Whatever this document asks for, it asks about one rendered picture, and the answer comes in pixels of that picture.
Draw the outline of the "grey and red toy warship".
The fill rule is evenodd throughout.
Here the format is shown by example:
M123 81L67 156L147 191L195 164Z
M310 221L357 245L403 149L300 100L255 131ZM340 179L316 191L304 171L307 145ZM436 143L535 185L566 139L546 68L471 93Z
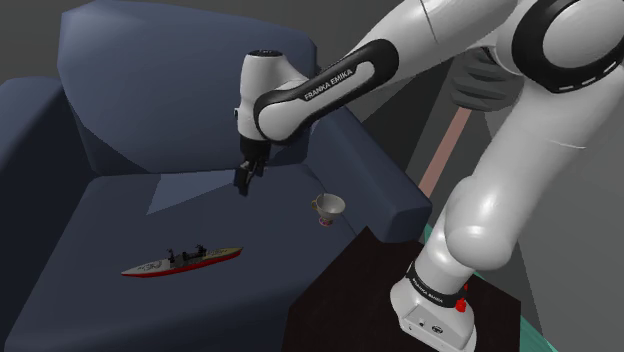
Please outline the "grey and red toy warship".
M172 249L168 249L168 258L151 261L127 269L123 271L121 275L136 278L153 278L173 275L231 260L239 256L243 251L242 247L226 247L208 250L200 244L196 246L196 249L197 251L193 253L181 252L180 254L175 254Z

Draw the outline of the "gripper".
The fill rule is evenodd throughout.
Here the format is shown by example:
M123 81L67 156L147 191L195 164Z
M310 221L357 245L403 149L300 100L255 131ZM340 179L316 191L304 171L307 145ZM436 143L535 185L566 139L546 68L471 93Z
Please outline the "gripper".
M244 160L235 170L233 180L233 185L238 189L240 195L247 196L251 180L255 176L263 176L270 149L270 142L240 136L240 150Z

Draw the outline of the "white teacup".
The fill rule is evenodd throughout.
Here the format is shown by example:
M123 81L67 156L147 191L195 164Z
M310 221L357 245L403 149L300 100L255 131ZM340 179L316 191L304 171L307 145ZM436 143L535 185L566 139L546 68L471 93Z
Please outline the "white teacup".
M319 223L328 227L344 212L346 203L337 195L322 193L311 202L311 207L318 213Z

